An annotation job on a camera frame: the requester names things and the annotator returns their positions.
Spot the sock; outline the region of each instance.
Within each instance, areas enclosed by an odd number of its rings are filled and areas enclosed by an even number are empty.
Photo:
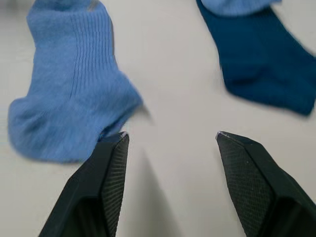
[[[219,17],[197,0],[219,52],[227,90],[239,97],[308,115],[316,98],[315,58],[267,8]]]
[[[221,16],[242,16],[260,11],[281,0],[201,0],[212,13]]]
[[[34,68],[9,108],[10,141],[30,158],[85,161],[100,133],[117,133],[142,104],[116,65],[111,19],[97,0],[36,0],[27,21]]]

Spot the white table surface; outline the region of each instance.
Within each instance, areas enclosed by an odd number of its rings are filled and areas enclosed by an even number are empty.
[[[114,24],[119,67],[148,108],[124,127],[131,142],[118,237],[245,236],[228,194],[218,130],[262,143],[316,201],[315,113],[304,118],[229,95],[195,0],[102,2]],[[0,12],[1,237],[37,236],[79,166],[30,161],[7,141],[8,106],[31,80],[29,7]],[[276,11],[316,52],[316,1],[284,0]]]

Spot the light blue sock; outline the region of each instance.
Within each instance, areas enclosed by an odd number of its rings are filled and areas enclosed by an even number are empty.
[[[110,17],[96,0],[36,0],[27,21],[34,68],[9,108],[11,143],[34,159],[85,161],[100,133],[118,132],[142,104],[116,65]]]
[[[220,16],[243,16],[260,11],[281,0],[201,0],[212,13]]]

